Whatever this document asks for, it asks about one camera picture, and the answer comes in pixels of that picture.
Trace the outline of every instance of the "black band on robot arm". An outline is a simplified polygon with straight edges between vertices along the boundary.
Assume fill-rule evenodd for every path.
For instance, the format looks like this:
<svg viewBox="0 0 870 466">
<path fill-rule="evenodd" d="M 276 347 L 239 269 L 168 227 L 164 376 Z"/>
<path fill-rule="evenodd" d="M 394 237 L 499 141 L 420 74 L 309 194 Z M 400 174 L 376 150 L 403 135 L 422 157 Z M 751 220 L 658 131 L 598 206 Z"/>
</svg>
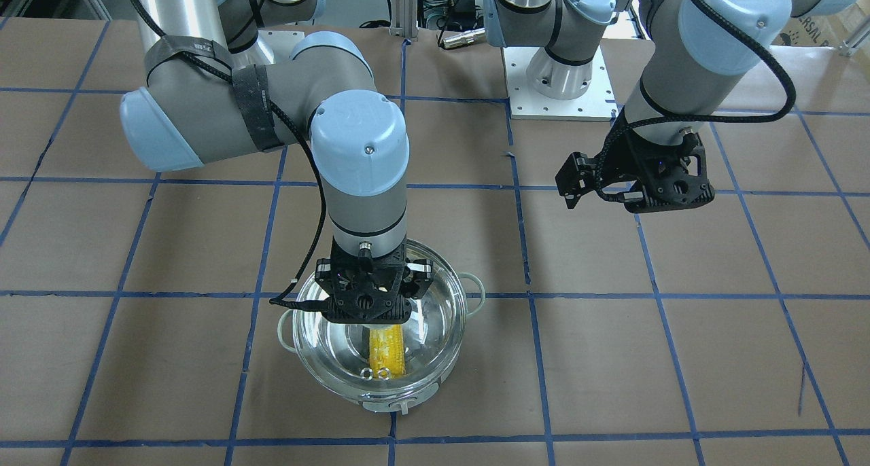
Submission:
<svg viewBox="0 0 870 466">
<path fill-rule="evenodd" d="M 266 67 L 252 65 L 237 69 L 232 74 L 232 92 L 257 150 L 267 152 L 283 147 L 275 134 L 275 121 L 269 107 L 271 100 Z"/>
<path fill-rule="evenodd" d="M 146 84 L 156 67 L 171 60 L 178 54 L 191 54 L 199 57 L 212 58 L 221 65 L 232 69 L 232 58 L 229 50 L 212 41 L 195 36 L 163 35 L 145 54 Z"/>
</svg>

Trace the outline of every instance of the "gray robot arm segment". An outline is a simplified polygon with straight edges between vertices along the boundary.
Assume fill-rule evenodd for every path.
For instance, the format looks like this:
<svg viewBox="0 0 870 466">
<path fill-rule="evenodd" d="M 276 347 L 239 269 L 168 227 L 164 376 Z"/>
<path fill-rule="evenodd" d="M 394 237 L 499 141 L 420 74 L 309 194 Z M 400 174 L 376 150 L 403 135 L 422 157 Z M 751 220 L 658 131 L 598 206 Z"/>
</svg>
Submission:
<svg viewBox="0 0 870 466">
<path fill-rule="evenodd" d="M 786 114 L 795 99 L 791 80 L 764 51 L 786 24 L 790 0 L 646 2 L 656 52 L 601 153 L 595 159 L 574 153 L 559 171 L 559 193 L 569 208 L 593 190 L 625 203 L 633 213 L 703 206 L 715 191 L 706 178 L 704 148 L 696 133 L 700 123 L 695 122 L 770 122 Z M 725 27 L 733 29 L 733 36 Z M 710 116 L 762 56 L 786 88 L 786 106 L 753 118 Z M 688 168 L 692 162 L 697 174 Z M 616 181 L 634 184 L 618 196 L 601 191 Z"/>
<path fill-rule="evenodd" d="M 493 46 L 546 46 L 554 60 L 578 65 L 595 54 L 615 0 L 485 0 L 487 39 Z"/>
<path fill-rule="evenodd" d="M 260 23 L 274 26 L 308 21 L 324 10 L 324 0 L 225 0 L 217 4 L 231 52 L 251 45 L 257 39 Z"/>
<path fill-rule="evenodd" d="M 225 46 L 214 0 L 143 0 L 143 5 L 168 35 L 205 39 L 214 48 Z M 143 42 L 150 48 L 158 37 L 142 26 Z M 330 95 L 347 89 L 374 89 L 372 73 L 355 46 L 340 35 L 327 35 L 332 41 L 323 35 L 310 37 L 296 49 L 294 60 L 265 67 L 270 97 L 301 126 L 307 126 L 314 109 Z M 214 60 L 203 60 L 228 72 Z M 142 108 L 143 102 L 150 107 Z M 174 141 L 164 142 L 159 149 L 154 145 L 161 135 L 150 131 L 156 123 L 150 117 L 155 115 L 162 118 L 164 128 L 174 130 Z M 189 168 L 258 150 L 231 86 L 190 66 L 178 55 L 150 71 L 147 89 L 124 97 L 122 122 L 140 160 L 158 171 Z M 295 141 L 285 126 L 274 123 L 280 144 Z M 173 155 L 173 146 L 184 150 L 182 162 L 176 162 L 179 156 Z"/>
</svg>

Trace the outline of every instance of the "blue tape line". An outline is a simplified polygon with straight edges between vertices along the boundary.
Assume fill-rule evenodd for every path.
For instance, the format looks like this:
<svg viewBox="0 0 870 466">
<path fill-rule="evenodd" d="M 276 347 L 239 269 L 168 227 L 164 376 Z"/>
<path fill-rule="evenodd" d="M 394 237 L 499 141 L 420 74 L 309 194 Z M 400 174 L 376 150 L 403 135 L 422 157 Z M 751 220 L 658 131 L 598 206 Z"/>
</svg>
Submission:
<svg viewBox="0 0 870 466">
<path fill-rule="evenodd" d="M 870 429 L 837 429 L 838 435 L 870 435 Z"/>
<path fill-rule="evenodd" d="M 692 442 L 695 446 L 695 454 L 698 456 L 699 466 L 705 466 L 704 451 L 701 450 L 700 436 L 698 435 L 698 426 L 695 423 L 695 414 L 692 410 L 692 402 L 689 400 L 689 389 L 686 386 L 686 378 L 683 376 L 683 369 L 680 364 L 680 357 L 677 355 L 677 346 L 674 343 L 674 335 L 671 333 L 671 325 L 667 321 L 667 313 L 665 312 L 665 304 L 662 302 L 661 294 L 659 293 L 659 284 L 656 283 L 655 269 L 653 268 L 653 259 L 650 257 L 649 246 L 646 243 L 646 235 L 644 234 L 643 223 L 640 221 L 640 215 L 634 215 L 634 221 L 638 225 L 638 237 L 640 238 L 640 246 L 643 248 L 644 259 L 646 260 L 646 271 L 649 273 L 650 284 L 652 284 L 652 293 L 655 295 L 656 307 L 659 309 L 659 318 L 661 318 L 662 329 L 665 330 L 665 338 L 667 346 L 671 352 L 671 360 L 674 362 L 674 371 L 677 373 L 677 383 L 680 385 L 680 394 L 683 395 L 683 404 L 686 407 L 686 418 L 689 423 L 689 430 L 692 432 Z"/>
<path fill-rule="evenodd" d="M 535 343 L 535 363 L 538 367 L 538 389 L 540 389 L 541 395 L 541 411 L 544 415 L 544 441 L 546 442 L 547 460 L 550 466 L 556 466 L 556 449 L 553 447 L 553 426 L 550 423 L 550 399 L 546 391 L 544 353 L 541 351 L 538 308 L 535 306 L 534 296 L 529 296 L 529 315 L 532 318 L 532 340 Z"/>
<path fill-rule="evenodd" d="M 831 418 L 831 413 L 827 410 L 827 405 L 824 403 L 824 397 L 821 394 L 821 388 L 818 386 L 818 382 L 815 379 L 815 373 L 813 373 L 813 368 L 810 366 L 809 361 L 807 360 L 807 353 L 804 351 L 804 346 L 801 343 L 801 337 L 798 336 L 798 329 L 795 327 L 795 322 L 792 320 L 792 315 L 788 311 L 788 307 L 786 305 L 786 299 L 782 297 L 782 291 L 780 290 L 779 281 L 776 279 L 776 274 L 773 271 L 773 265 L 770 263 L 770 259 L 767 257 L 767 250 L 764 248 L 764 244 L 761 243 L 761 236 L 759 236 L 758 228 L 755 227 L 755 222 L 752 219 L 752 213 L 749 212 L 749 205 L 746 204 L 746 197 L 740 193 L 740 184 L 737 182 L 737 176 L 734 175 L 734 169 L 731 168 L 730 160 L 728 160 L 728 156 L 725 153 L 725 147 L 722 145 L 722 139 L 720 135 L 718 135 L 718 130 L 716 126 L 712 123 L 710 124 L 710 128 L 712 131 L 712 136 L 714 136 L 714 140 L 716 141 L 716 145 L 718 146 L 718 150 L 722 154 L 722 160 L 725 161 L 725 166 L 728 171 L 728 175 L 731 176 L 731 182 L 733 182 L 734 187 L 737 190 L 737 199 L 740 199 L 740 206 L 743 208 L 743 213 L 746 215 L 746 221 L 749 222 L 749 228 L 752 230 L 752 237 L 755 239 L 755 245 L 758 247 L 759 253 L 761 254 L 761 259 L 764 261 L 765 269 L 767 269 L 767 274 L 770 276 L 771 284 L 773 284 L 773 290 L 776 292 L 776 295 L 779 296 L 780 308 L 782 309 L 783 315 L 786 317 L 786 323 L 788 324 L 788 329 L 792 333 L 792 339 L 795 340 L 795 346 L 798 348 L 798 353 L 801 355 L 801 361 L 804 364 L 804 369 L 807 371 L 807 377 L 810 380 L 810 384 L 813 385 L 813 391 L 815 392 L 816 399 L 818 400 L 818 405 L 821 407 L 822 414 L 824 415 L 824 420 L 827 422 L 827 426 L 829 427 L 829 431 L 833 436 L 833 442 L 835 442 L 835 446 L 837 447 L 837 452 L 839 453 L 840 460 L 843 462 L 843 466 L 849 466 L 849 460 L 846 458 L 846 451 L 843 450 L 843 444 L 839 441 L 839 436 L 836 433 L 835 426 L 833 425 L 833 419 Z"/>
<path fill-rule="evenodd" d="M 109 340 L 109 330 L 111 329 L 112 321 L 115 320 L 115 314 L 118 311 L 118 302 L 121 301 L 121 292 L 124 291 L 124 284 L 127 282 L 127 275 L 130 274 L 130 266 L 133 264 L 133 258 L 136 255 L 136 248 L 139 246 L 139 240 L 142 238 L 142 231 L 144 231 L 145 221 L 148 219 L 148 213 L 150 212 L 150 209 L 152 209 L 152 202 L 156 190 L 158 189 L 158 185 L 160 185 L 159 181 L 160 173 L 154 175 L 152 188 L 150 188 L 148 193 L 148 199 L 145 200 L 142 215 L 139 218 L 139 225 L 136 228 L 136 234 L 134 234 L 133 241 L 130 243 L 130 250 L 127 252 L 127 260 L 124 262 L 124 268 L 122 269 L 121 277 L 118 280 L 118 288 L 115 297 L 112 299 L 111 306 L 109 306 L 109 314 L 106 315 L 106 322 L 103 325 L 103 333 L 102 336 L 100 336 L 99 345 L 97 345 L 97 353 L 94 355 L 93 364 L 90 365 L 90 373 L 88 374 L 87 382 L 85 382 L 84 385 L 82 398 L 78 404 L 78 411 L 75 413 L 75 419 L 73 420 L 72 427 L 69 430 L 69 443 L 65 448 L 63 448 L 63 457 L 61 458 L 60 466 L 67 466 L 69 463 L 69 455 L 72 454 L 72 444 L 78 436 L 79 427 L 82 425 L 84 410 L 88 406 L 90 392 L 93 390 L 94 382 L 97 379 L 97 371 L 99 371 L 100 362 L 103 360 L 103 351 L 105 351 L 106 342 Z"/>
<path fill-rule="evenodd" d="M 165 179 L 161 184 L 187 185 L 274 185 L 274 181 L 225 181 L 220 179 Z"/>
<path fill-rule="evenodd" d="M 811 114 L 813 116 L 852 116 L 852 117 L 867 117 L 870 113 L 837 113 L 836 111 L 801 111 L 795 107 L 795 112 L 798 114 Z"/>
<path fill-rule="evenodd" d="M 0 182 L 26 182 L 31 178 L 24 175 L 0 175 Z M 56 177 L 37 176 L 34 182 L 69 182 L 69 183 L 102 183 L 102 184 L 151 184 L 152 180 L 146 178 L 124 177 Z M 184 185 L 274 185 L 274 181 L 252 181 L 237 179 L 161 179 L 161 184 L 184 184 Z M 314 181 L 281 181 L 281 187 L 317 187 Z M 412 190 L 513 190 L 513 185 L 504 184 L 408 184 Z M 555 185 L 520 185 L 521 191 L 556 191 Z M 605 187 L 606 192 L 618 193 L 623 190 L 617 187 Z M 810 197 L 842 197 L 846 198 L 870 198 L 870 193 L 858 193 L 844 191 L 842 194 L 836 191 L 740 191 L 744 196 L 810 196 Z M 736 196 L 737 190 L 717 190 L 716 194 Z"/>
<path fill-rule="evenodd" d="M 237 439 L 234 446 L 380 446 L 388 443 L 387 437 L 314 437 L 304 439 Z"/>
<path fill-rule="evenodd" d="M 837 435 L 868 436 L 870 429 L 836 429 Z M 771 430 L 711 430 L 700 431 L 702 439 L 751 437 L 816 437 L 830 436 L 829 429 L 771 429 Z M 623 434 L 556 434 L 554 442 L 634 442 L 678 441 L 692 439 L 690 432 L 640 432 Z M 392 437 L 306 437 L 306 438 L 249 438 L 237 439 L 236 447 L 257 446 L 353 446 L 386 445 Z M 394 440 L 395 444 L 506 444 L 507 442 L 544 442 L 541 434 L 531 435 L 466 435 L 419 436 Z M 191 448 L 227 447 L 227 439 L 188 439 L 181 441 L 127 439 L 124 441 L 77 440 L 73 448 Z M 62 448 L 69 441 L 0 441 L 0 448 Z"/>
<path fill-rule="evenodd" d="M 396 466 L 396 429 L 398 428 L 398 413 L 389 413 L 389 447 L 387 448 L 387 466 Z"/>
<path fill-rule="evenodd" d="M 117 295 L 115 291 L 62 290 L 62 289 L 0 289 L 0 296 L 43 297 L 59 296 L 67 298 L 103 298 Z M 273 298 L 279 293 L 198 293 L 194 291 L 122 291 L 122 298 L 214 298 L 247 300 L 251 298 Z M 469 298 L 479 298 L 480 293 L 466 293 Z M 489 299 L 518 300 L 527 296 L 537 300 L 652 300 L 654 293 L 487 293 Z M 820 295 L 820 293 L 659 293 L 663 300 L 814 300 L 814 301 L 870 301 L 870 295 Z"/>
<path fill-rule="evenodd" d="M 652 293 L 532 293 L 532 296 L 537 300 L 556 298 L 567 300 L 651 300 L 655 298 Z"/>
<path fill-rule="evenodd" d="M 870 240 L 867 239 L 867 234 L 864 232 L 864 228 L 861 227 L 860 222 L 858 222 L 858 217 L 855 216 L 855 212 L 852 211 L 852 205 L 849 204 L 849 200 L 843 194 L 842 188 L 839 186 L 839 182 L 835 175 L 833 175 L 833 170 L 831 170 L 831 166 L 827 163 L 827 159 L 824 159 L 824 154 L 821 153 L 821 148 L 818 146 L 818 142 L 815 139 L 815 135 L 810 130 L 810 126 L 807 124 L 807 119 L 804 118 L 804 115 L 801 113 L 801 110 L 798 107 L 795 107 L 795 111 L 798 113 L 798 118 L 801 119 L 801 124 L 804 126 L 804 130 L 807 132 L 807 136 L 809 136 L 810 141 L 813 143 L 813 148 L 815 148 L 816 153 L 818 154 L 818 159 L 821 160 L 821 165 L 824 166 L 824 171 L 827 172 L 827 175 L 831 178 L 831 182 L 833 182 L 833 187 L 837 190 L 837 194 L 839 194 L 840 200 L 842 200 L 843 205 L 846 206 L 846 211 L 849 212 L 849 216 L 852 218 L 852 223 L 854 223 L 855 228 L 858 228 L 858 233 L 861 235 L 861 240 L 864 240 L 864 247 L 867 247 L 870 250 Z"/>
<path fill-rule="evenodd" d="M 121 89 L 66 89 L 66 88 L 0 88 L 0 92 L 55 92 L 55 94 L 127 94 L 126 90 Z"/>
<path fill-rule="evenodd" d="M 544 435 L 467 435 L 453 436 L 423 436 L 398 439 L 397 444 L 492 444 L 496 442 L 544 442 Z"/>
<path fill-rule="evenodd" d="M 749 437 L 812 437 L 830 435 L 828 429 L 783 429 L 783 430 L 715 430 L 699 433 L 704 439 L 749 438 Z"/>
<path fill-rule="evenodd" d="M 281 159 L 277 164 L 277 172 L 273 181 L 273 199 L 269 206 L 269 219 L 266 223 L 266 231 L 263 238 L 263 249 L 260 255 L 260 268 L 257 271 L 257 284 L 254 287 L 254 292 L 259 295 L 263 291 L 263 280 L 266 274 L 266 263 L 269 261 L 269 249 L 271 246 L 271 234 L 275 227 L 275 213 L 277 212 L 277 202 L 281 193 L 280 182 L 283 178 L 283 170 L 287 165 L 287 148 L 281 149 Z M 259 312 L 260 298 L 254 298 L 251 305 L 251 327 L 248 330 L 248 337 L 245 339 L 245 357 L 242 358 L 242 372 L 239 374 L 239 388 L 236 392 L 236 402 L 232 411 L 232 422 L 230 425 L 230 445 L 226 448 L 226 456 L 224 456 L 224 465 L 231 466 L 237 433 L 239 432 L 239 419 L 242 415 L 242 404 L 245 401 L 245 385 L 248 380 L 248 370 L 251 366 L 251 352 L 254 348 L 254 333 L 257 330 L 257 316 Z"/>
<path fill-rule="evenodd" d="M 94 63 L 94 58 L 97 57 L 97 52 L 100 49 L 100 45 L 103 44 L 103 38 L 106 36 L 106 31 L 109 30 L 109 21 L 106 21 L 103 24 L 103 30 L 100 32 L 99 38 L 97 38 L 97 42 L 94 45 L 93 50 L 90 52 L 90 56 L 88 57 L 87 63 L 84 64 L 84 69 L 82 70 L 81 75 L 78 76 L 78 82 L 75 83 L 75 91 L 78 91 L 82 87 L 84 83 L 84 78 L 87 76 L 88 71 L 90 70 L 90 66 Z M 46 148 L 41 151 L 39 155 L 39 159 L 37 159 L 37 165 L 33 168 L 33 174 L 31 174 L 30 181 L 27 182 L 27 185 L 24 186 L 24 190 L 21 191 L 21 196 L 18 197 L 18 202 L 15 203 L 15 208 L 12 209 L 12 213 L 9 215 L 9 219 L 6 219 L 6 224 L 3 226 L 3 231 L 0 232 L 0 247 L 3 246 L 4 241 L 6 241 L 6 237 L 9 236 L 9 231 L 12 230 L 12 224 L 15 223 L 15 218 L 18 218 L 18 213 L 21 211 L 21 206 L 24 205 L 24 200 L 27 198 L 27 194 L 31 191 L 31 185 L 33 185 L 33 179 L 37 176 L 39 172 L 39 168 L 43 165 L 43 160 L 46 159 L 46 154 L 49 151 L 49 148 L 54 144 L 55 138 L 57 137 L 58 132 L 60 132 L 61 126 L 63 126 L 63 122 L 66 120 L 67 114 L 69 114 L 69 110 L 72 108 L 72 102 L 75 100 L 75 91 L 69 95 L 69 100 L 66 101 L 66 106 L 63 107 L 63 112 L 60 115 L 60 119 L 57 120 L 54 131 L 52 131 L 52 135 L 49 137 L 48 143 L 46 143 Z"/>
<path fill-rule="evenodd" d="M 677 441 L 692 439 L 691 432 L 644 432 L 640 434 L 561 434 L 556 442 Z"/>
<path fill-rule="evenodd" d="M 410 190 L 513 190 L 502 184 L 408 184 Z"/>
<path fill-rule="evenodd" d="M 510 128 L 510 104 L 504 103 L 504 122 L 507 127 L 507 144 L 513 145 L 513 129 Z M 544 419 L 544 441 L 546 442 L 547 461 L 549 466 L 556 466 L 556 451 L 553 448 L 553 428 L 550 424 L 550 401 L 546 391 L 546 376 L 544 375 L 544 357 L 541 352 L 540 329 L 538 329 L 538 309 L 532 296 L 532 272 L 529 267 L 529 251 L 525 239 L 525 219 L 523 217 L 523 201 L 520 192 L 519 170 L 517 158 L 510 156 L 510 174 L 513 177 L 513 196 L 517 207 L 517 224 L 519 229 L 519 249 L 523 255 L 523 274 L 526 292 L 528 294 L 529 315 L 532 319 L 532 340 L 535 344 L 535 363 L 538 367 L 538 390 L 541 398 L 541 413 Z"/>
</svg>

